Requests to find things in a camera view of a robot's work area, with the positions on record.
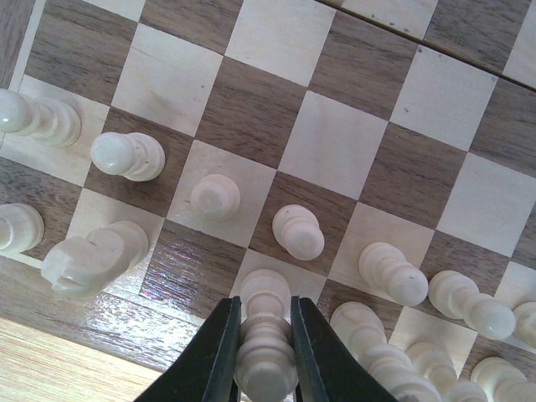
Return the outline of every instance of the dark square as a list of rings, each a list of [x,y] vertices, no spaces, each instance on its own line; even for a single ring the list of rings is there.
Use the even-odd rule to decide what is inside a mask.
[[[91,164],[84,187],[166,217],[193,138],[114,107],[110,108],[104,125],[103,132],[108,131],[142,132],[155,138],[164,149],[166,165],[157,178],[149,182],[133,182],[103,173]]]
[[[238,245],[166,220],[140,295],[206,318],[229,297],[244,254]]]
[[[416,50],[408,39],[339,11],[309,88],[388,120]]]
[[[277,172],[265,206],[260,213],[250,248],[278,260],[327,276],[343,241],[356,203],[351,198],[326,190],[316,184]],[[277,243],[273,235],[272,220],[274,216],[277,211],[290,204],[299,204],[310,209],[320,223],[320,230],[324,234],[326,244],[324,251],[314,260],[301,261],[292,257]]]
[[[82,188],[0,157],[0,204],[28,204],[41,214],[44,236],[25,255],[42,260],[65,239]]]
[[[277,168],[306,88],[224,58],[196,139]]]
[[[136,27],[81,0],[48,0],[26,74],[109,105]]]
[[[224,54],[243,0],[147,0],[140,22]]]
[[[389,123],[359,201],[435,229],[465,156]]]

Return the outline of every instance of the pawn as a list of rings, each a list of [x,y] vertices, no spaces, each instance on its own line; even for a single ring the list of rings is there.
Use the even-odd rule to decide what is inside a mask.
[[[489,339],[506,339],[516,326],[512,310],[480,293],[472,279],[456,271],[435,275],[430,281],[428,298],[441,314],[463,319],[470,328]]]
[[[71,237],[44,257],[41,276],[52,290],[72,297],[92,297],[149,251],[141,226],[121,221],[91,231],[85,239]]]
[[[516,307],[513,314],[517,321],[513,334],[531,348],[536,348],[536,302]]]
[[[471,373],[486,392],[489,402],[533,402],[536,384],[529,383],[520,370],[502,358],[485,358]]]
[[[272,230],[277,243],[298,260],[314,260],[324,250],[324,235],[317,217],[301,205],[281,208],[274,217]]]
[[[417,373],[427,378],[439,391],[443,402],[487,402],[479,385],[458,380],[451,358],[433,343],[419,342],[407,351]]]
[[[91,160],[104,173],[148,182],[162,172],[166,156],[160,143],[147,134],[105,132],[93,141]]]
[[[257,270],[242,281],[247,319],[240,328],[235,381],[255,402],[279,402],[298,384],[291,326],[291,291],[275,271]]]
[[[223,174],[209,174],[193,188],[190,204],[202,219],[228,219],[238,211],[240,190],[231,178]]]
[[[80,136],[80,117],[66,103],[0,90],[0,131],[31,136],[49,147],[68,147]]]
[[[26,204],[0,205],[0,251],[22,253],[39,244],[43,238],[43,218]]]
[[[372,243],[359,256],[359,273],[374,289],[385,291],[403,306],[421,304],[428,294],[426,276],[402,251],[387,243]]]

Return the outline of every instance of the wood grain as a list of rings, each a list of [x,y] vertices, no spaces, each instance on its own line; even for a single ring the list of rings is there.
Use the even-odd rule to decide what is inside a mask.
[[[435,229],[465,156],[389,123],[359,201]]]
[[[295,178],[290,174],[277,172],[265,206],[260,213],[250,248],[278,260],[327,276],[343,241],[344,232],[348,227],[356,203],[349,197],[334,193],[316,184]],[[271,224],[274,216],[279,209],[290,204],[302,205],[317,216],[326,244],[324,251],[314,260],[300,261],[292,257],[277,243],[273,235]]]
[[[536,370],[534,369],[536,367],[536,354],[500,341],[486,339],[480,335],[477,336],[477,340],[473,344],[460,378],[470,379],[472,370],[484,358],[504,358],[514,367],[520,369],[527,376],[529,382],[536,382]]]
[[[346,302],[359,302],[370,307],[385,327],[385,336],[389,341],[391,334],[394,331],[394,326],[399,320],[402,306],[382,299],[381,297],[373,296],[364,291],[359,291],[353,287],[343,285],[342,283],[328,279],[326,285],[322,289],[320,298],[318,299],[318,309],[324,317],[329,321],[333,312],[337,307]]]
[[[536,92],[500,79],[470,151],[536,178]]]
[[[196,138],[277,168],[306,88],[227,57]]]
[[[530,0],[440,0],[425,41],[502,73]]]
[[[6,402],[127,402],[160,375],[3,318],[0,343],[0,388]]]
[[[26,74],[109,105],[136,26],[81,0],[48,0]]]
[[[242,2],[147,0],[140,22],[224,54]]]
[[[388,120],[417,44],[337,12],[309,88]]]
[[[198,330],[106,293],[89,301],[61,296],[38,270],[5,257],[0,257],[0,317],[161,371]]]
[[[65,239],[82,188],[46,173],[0,157],[0,204],[23,203],[37,209],[44,236],[25,255],[42,260]]]
[[[164,222],[140,295],[205,319],[229,297],[245,248]]]
[[[0,2],[0,88],[8,88],[35,0]]]
[[[105,174],[91,164],[84,187],[165,217],[183,172],[193,138],[115,107],[110,108],[108,112],[103,128],[103,132],[107,131],[121,134],[142,132],[155,138],[160,142],[166,154],[164,169],[154,180],[139,183],[122,176]]]

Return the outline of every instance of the wooden chessboard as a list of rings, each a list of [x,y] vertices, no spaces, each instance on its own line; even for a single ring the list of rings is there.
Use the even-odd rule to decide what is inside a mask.
[[[510,307],[536,301],[536,3],[371,4],[21,7],[28,30],[3,86],[66,101],[83,130],[65,149],[3,138],[0,199],[34,206],[46,230],[36,248],[0,257],[1,317],[164,370],[220,298],[270,268],[326,318],[364,302],[392,344],[439,343],[463,377],[502,356],[535,381],[536,350],[477,336],[428,301],[395,304],[360,280],[357,259],[386,241],[429,279],[451,269]],[[103,131],[155,137],[162,174],[134,183],[97,170],[89,150]],[[228,222],[191,211],[209,173],[242,192]],[[271,220],[287,204],[318,217],[315,260],[276,243]],[[54,294],[39,274],[50,248],[122,219],[149,234],[149,256],[94,300]]]

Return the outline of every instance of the chess piece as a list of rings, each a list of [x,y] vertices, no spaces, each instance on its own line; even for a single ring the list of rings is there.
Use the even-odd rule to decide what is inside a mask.
[[[428,294],[426,276],[387,243],[372,243],[359,256],[359,273],[371,287],[385,291],[403,306],[416,306]]]
[[[66,103],[0,90],[0,131],[32,137],[49,147],[68,147],[80,136],[80,117]]]
[[[463,319],[470,328],[489,339],[506,339],[516,326],[512,310],[480,293],[472,279],[456,271],[435,275],[430,281],[428,298],[441,314]]]
[[[41,276],[52,290],[66,296],[92,297],[149,251],[141,226],[121,221],[91,231],[85,239],[71,237],[59,242],[46,255]]]
[[[147,134],[104,132],[91,145],[91,160],[99,170],[133,182],[148,182],[164,169],[160,143]]]
[[[513,310],[516,329],[513,334],[531,348],[536,348],[536,302],[524,303]]]
[[[439,402],[432,383],[419,375],[410,358],[387,343],[384,326],[367,306],[349,301],[339,306],[330,320],[348,351],[397,400]]]
[[[223,174],[209,174],[193,188],[190,204],[203,219],[228,219],[240,206],[240,190],[231,178]]]
[[[272,222],[277,243],[298,260],[317,258],[324,250],[324,235],[317,217],[301,205],[281,208]]]
[[[458,380],[451,358],[433,343],[415,343],[406,353],[417,373],[439,391],[443,402],[487,402],[486,393],[478,384],[466,379]]]
[[[41,215],[26,204],[0,205],[0,251],[22,253],[39,244],[43,238]]]
[[[242,281],[240,299],[247,319],[240,328],[234,379],[253,402],[278,402],[297,384],[291,326],[291,291],[283,276],[270,270],[251,272]]]
[[[486,392],[489,402],[534,402],[536,384],[502,358],[485,358],[471,373],[474,381]]]

